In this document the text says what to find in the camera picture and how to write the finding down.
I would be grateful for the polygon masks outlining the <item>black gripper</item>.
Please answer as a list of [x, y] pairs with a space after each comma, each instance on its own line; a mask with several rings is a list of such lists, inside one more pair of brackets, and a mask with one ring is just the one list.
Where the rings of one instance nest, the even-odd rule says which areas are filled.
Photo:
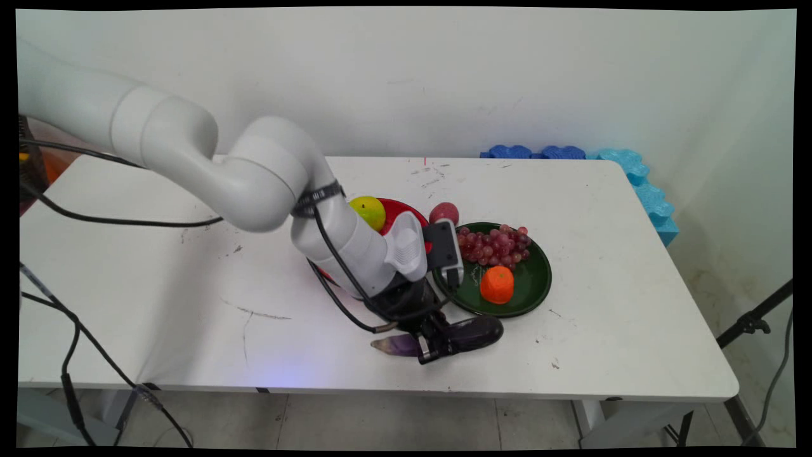
[[461, 348], [469, 321], [450, 323], [443, 313], [447, 299], [441, 299], [426, 278], [405, 282], [380, 293], [379, 316], [385, 324], [380, 333], [397, 330], [415, 338], [420, 365], [446, 356], [446, 348]]

